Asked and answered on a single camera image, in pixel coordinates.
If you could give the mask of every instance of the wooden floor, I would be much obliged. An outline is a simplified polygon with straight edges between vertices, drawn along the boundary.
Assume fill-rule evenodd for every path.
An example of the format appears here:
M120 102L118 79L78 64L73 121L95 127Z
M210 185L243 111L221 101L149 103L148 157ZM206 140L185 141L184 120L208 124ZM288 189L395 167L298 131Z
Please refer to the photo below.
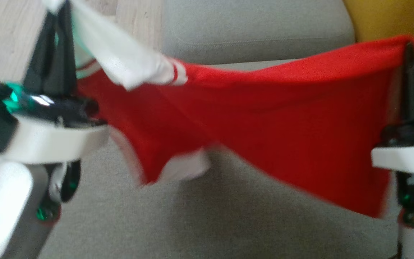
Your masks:
M85 0L146 46L161 46L163 0ZM0 80L23 78L45 16L41 0L0 0Z

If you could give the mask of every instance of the yellow cushion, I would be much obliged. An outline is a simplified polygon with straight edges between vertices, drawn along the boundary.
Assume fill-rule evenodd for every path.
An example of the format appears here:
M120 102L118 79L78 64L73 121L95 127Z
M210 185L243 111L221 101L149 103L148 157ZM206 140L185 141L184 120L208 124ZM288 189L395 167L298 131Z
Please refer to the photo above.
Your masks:
M414 35L414 0L344 0L358 41Z

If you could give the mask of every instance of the mustard yellow fabric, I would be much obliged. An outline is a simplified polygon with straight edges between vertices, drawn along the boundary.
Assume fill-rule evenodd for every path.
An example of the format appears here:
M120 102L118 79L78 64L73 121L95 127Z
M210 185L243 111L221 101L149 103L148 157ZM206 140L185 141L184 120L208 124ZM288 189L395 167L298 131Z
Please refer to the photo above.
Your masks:
M358 41L414 35L414 0L344 0Z

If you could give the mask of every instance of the red cloth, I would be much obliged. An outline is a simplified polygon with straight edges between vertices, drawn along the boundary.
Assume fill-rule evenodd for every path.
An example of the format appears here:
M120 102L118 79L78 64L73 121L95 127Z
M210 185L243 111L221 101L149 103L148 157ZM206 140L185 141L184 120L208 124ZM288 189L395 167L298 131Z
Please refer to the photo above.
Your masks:
M148 182L174 154L221 143L278 180L378 217L389 174L372 168L370 151L409 41L358 43L254 72L184 64L186 84L130 92L97 72L79 88L128 138Z

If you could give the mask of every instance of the red and white garment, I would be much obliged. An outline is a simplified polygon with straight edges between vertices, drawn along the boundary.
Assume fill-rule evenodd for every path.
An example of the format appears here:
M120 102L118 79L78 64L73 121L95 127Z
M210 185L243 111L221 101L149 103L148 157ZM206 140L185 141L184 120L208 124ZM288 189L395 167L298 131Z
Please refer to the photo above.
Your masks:
M164 169L183 178L190 171L186 161L201 172L200 150L221 144L277 180L349 210L381 215L389 174L371 166L370 151L382 128L398 119L399 69L413 37L240 72L174 61L129 36L113 38L109 48L94 46L92 35L125 34L112 23L119 33L87 27L100 16L82 1L72 3L78 41L102 67L79 80L79 91L99 102L99 116L115 128L142 183L164 178Z

